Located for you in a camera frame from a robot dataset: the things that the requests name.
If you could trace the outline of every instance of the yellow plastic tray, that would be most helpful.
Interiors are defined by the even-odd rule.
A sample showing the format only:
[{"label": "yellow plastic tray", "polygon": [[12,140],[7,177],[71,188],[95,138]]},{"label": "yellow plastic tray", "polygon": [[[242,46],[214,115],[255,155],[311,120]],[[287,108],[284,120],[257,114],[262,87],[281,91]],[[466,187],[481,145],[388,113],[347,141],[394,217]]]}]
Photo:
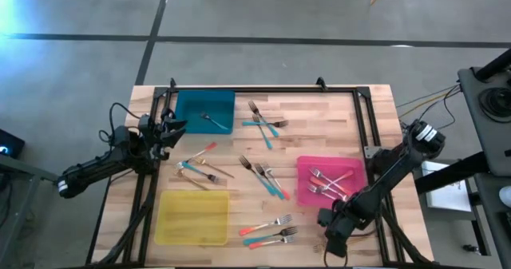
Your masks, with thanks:
[{"label": "yellow plastic tray", "polygon": [[162,192],[154,242],[158,245],[225,245],[228,218],[229,192]]}]

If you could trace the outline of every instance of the blue plastic tray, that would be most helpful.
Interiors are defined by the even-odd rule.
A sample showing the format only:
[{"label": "blue plastic tray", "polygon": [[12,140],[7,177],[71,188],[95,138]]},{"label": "blue plastic tray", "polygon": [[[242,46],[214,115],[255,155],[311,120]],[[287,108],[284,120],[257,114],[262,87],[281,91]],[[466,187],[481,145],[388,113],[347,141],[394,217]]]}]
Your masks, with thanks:
[{"label": "blue plastic tray", "polygon": [[[177,96],[176,117],[186,120],[186,133],[231,134],[234,124],[233,91],[181,90]],[[207,113],[213,120],[228,128],[221,129],[200,117]]]}]

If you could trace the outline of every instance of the black floor stripe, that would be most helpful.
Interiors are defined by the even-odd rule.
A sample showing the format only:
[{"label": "black floor stripe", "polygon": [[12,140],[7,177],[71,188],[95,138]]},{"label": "black floor stripe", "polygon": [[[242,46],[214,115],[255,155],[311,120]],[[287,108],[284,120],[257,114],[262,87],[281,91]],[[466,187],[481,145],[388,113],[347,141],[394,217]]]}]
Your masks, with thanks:
[{"label": "black floor stripe", "polygon": [[153,27],[151,28],[151,36],[149,37],[149,41],[147,42],[147,46],[145,47],[144,56],[142,57],[141,67],[138,69],[137,79],[135,80],[135,85],[143,85],[145,80],[145,75],[149,68],[149,62],[151,61],[151,56],[153,55],[153,49],[155,40],[158,35],[158,31],[160,30],[161,20],[163,19],[163,14],[165,12],[165,7],[167,6],[167,0],[160,0],[160,4],[158,5],[158,10],[156,11],[156,16],[154,18]]},{"label": "black floor stripe", "polygon": [[148,35],[116,35],[116,34],[3,34],[0,38],[42,40],[42,41],[111,41],[111,42],[144,42]]},{"label": "black floor stripe", "polygon": [[358,45],[358,46],[410,46],[434,48],[508,49],[511,42],[426,42],[391,40],[353,40],[330,38],[233,38],[233,37],[176,37],[161,36],[157,42],[268,44],[268,45]]}]

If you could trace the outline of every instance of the butcher block tabletop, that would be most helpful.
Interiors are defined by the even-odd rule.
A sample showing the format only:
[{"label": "butcher block tabletop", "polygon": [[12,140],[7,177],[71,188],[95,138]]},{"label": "butcher block tabletop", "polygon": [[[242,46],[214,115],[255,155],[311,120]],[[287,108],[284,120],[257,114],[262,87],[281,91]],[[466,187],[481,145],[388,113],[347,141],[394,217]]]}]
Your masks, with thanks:
[{"label": "butcher block tabletop", "polygon": [[[402,134],[390,86],[364,86],[370,88],[382,146],[392,148],[401,143]],[[155,86],[135,86],[129,109],[138,116],[148,113],[154,89]],[[172,95],[171,109],[174,109],[178,95],[179,93]],[[263,129],[273,144],[272,150],[267,148],[256,126],[242,126],[242,121],[252,120],[252,112],[248,107],[250,100],[257,104],[268,122],[289,120],[288,126],[277,129],[280,134],[278,138],[273,137],[267,129]],[[365,101],[361,99],[361,102],[368,139],[372,140]],[[305,208],[296,204],[296,160],[299,156],[342,156],[363,160],[353,96],[350,93],[236,93],[234,118],[231,135],[185,134],[177,146],[171,149],[170,159],[161,162],[145,266],[324,266],[323,252],[315,250],[315,245],[321,245],[325,240],[324,228],[320,227],[316,220],[318,208]],[[128,115],[126,124],[137,125],[137,120]],[[228,241],[223,246],[211,247],[156,244],[154,234],[160,194],[168,190],[199,190],[193,184],[177,177],[174,174],[174,165],[187,160],[212,142],[216,142],[217,147],[203,157],[210,164],[231,173],[235,178],[226,178],[226,183],[216,185],[194,173],[188,173],[187,176],[210,189],[229,191]],[[270,196],[254,175],[241,166],[238,160],[241,155],[246,156],[252,163],[268,162],[274,169],[274,176],[290,193],[291,200]],[[202,165],[198,168],[215,174],[210,168]],[[105,257],[126,229],[136,184],[137,174],[130,173],[109,186],[93,250],[93,262]],[[149,182],[145,182],[145,190],[148,185]],[[399,226],[412,244],[426,258],[432,260],[430,241],[411,174],[392,191],[392,196]],[[294,243],[260,247],[255,250],[250,250],[242,244],[244,238],[238,233],[241,228],[263,224],[285,214],[292,214],[293,220],[290,225],[299,229]],[[139,250],[141,228],[142,226],[139,226],[134,241],[133,258],[137,256]],[[280,228],[263,229],[248,237],[272,234],[279,230]],[[372,230],[373,224],[365,232]],[[388,227],[385,232],[391,260],[395,260]],[[367,237],[350,238],[348,255],[348,266],[381,266],[376,233]],[[329,254],[327,262],[329,266],[342,266],[344,259]]]}]

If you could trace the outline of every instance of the gray floor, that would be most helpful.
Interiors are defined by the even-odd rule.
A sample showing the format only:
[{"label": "gray floor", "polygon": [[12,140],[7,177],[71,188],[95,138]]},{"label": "gray floor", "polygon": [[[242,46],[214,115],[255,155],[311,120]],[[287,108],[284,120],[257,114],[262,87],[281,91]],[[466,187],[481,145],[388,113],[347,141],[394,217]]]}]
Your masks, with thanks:
[{"label": "gray floor", "polygon": [[[160,0],[3,0],[0,33],[149,35]],[[511,0],[168,0],[159,35],[339,38],[440,42],[509,42]],[[127,103],[146,42],[0,40],[0,126],[26,140],[23,160],[61,172],[107,148],[114,101]],[[146,85],[391,84],[396,104],[453,85],[456,72],[484,65],[503,49],[337,45],[243,45],[157,42]],[[480,150],[458,95],[448,105],[456,124],[443,130],[442,158]],[[410,107],[399,108],[404,113]],[[403,118],[412,121],[420,112]],[[123,113],[115,113],[120,124]],[[450,121],[442,107],[426,116]],[[85,262],[105,183],[71,200],[43,186],[34,233],[20,243],[14,267],[80,266]],[[468,221],[424,209],[435,259],[498,268],[496,257],[465,253],[475,243]]]}]

